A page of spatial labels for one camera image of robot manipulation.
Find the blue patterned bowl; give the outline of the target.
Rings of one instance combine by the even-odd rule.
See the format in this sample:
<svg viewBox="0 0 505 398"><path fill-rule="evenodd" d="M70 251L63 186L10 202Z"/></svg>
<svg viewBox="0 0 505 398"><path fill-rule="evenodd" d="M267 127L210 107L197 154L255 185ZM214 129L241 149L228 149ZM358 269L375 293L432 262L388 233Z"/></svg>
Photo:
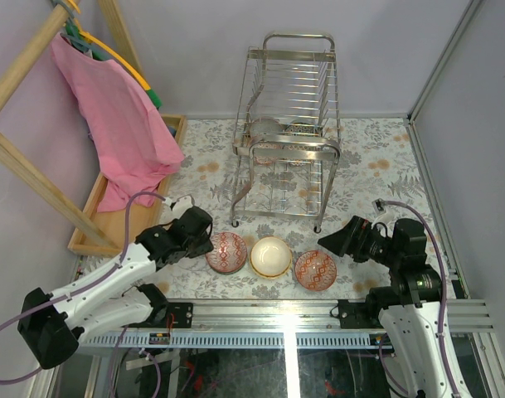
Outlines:
<svg viewBox="0 0 505 398"><path fill-rule="evenodd" d="M289 135L305 136L305 137L316 137L319 136L318 127L314 124L293 121L287 124L284 132Z"/></svg>

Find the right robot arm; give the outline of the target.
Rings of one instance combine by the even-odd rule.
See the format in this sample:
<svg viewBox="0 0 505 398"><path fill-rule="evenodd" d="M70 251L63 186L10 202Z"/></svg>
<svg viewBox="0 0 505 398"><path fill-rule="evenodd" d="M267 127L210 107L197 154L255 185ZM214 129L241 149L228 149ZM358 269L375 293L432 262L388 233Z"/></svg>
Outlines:
<svg viewBox="0 0 505 398"><path fill-rule="evenodd" d="M362 302L340 299L341 328L383 328L405 379L402 397L469 397L449 332L443 278L427 262L430 234L421 221L401 218L390 236L354 216L318 240L331 253L355 262L373 260L389 270L390 285L369 290Z"/></svg>

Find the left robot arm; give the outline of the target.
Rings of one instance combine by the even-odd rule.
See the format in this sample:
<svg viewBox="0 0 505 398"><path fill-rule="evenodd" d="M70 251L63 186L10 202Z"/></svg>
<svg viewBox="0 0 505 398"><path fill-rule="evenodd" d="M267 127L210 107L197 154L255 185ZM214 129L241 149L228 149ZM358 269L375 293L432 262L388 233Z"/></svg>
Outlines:
<svg viewBox="0 0 505 398"><path fill-rule="evenodd" d="M169 227L142 231L123 254L75 282L48 294L32 290L24 298L17 330L40 367L60 365L81 343L112 329L163 325L168 300L154 284L135 282L212 251L212 224L206 211L193 206Z"/></svg>

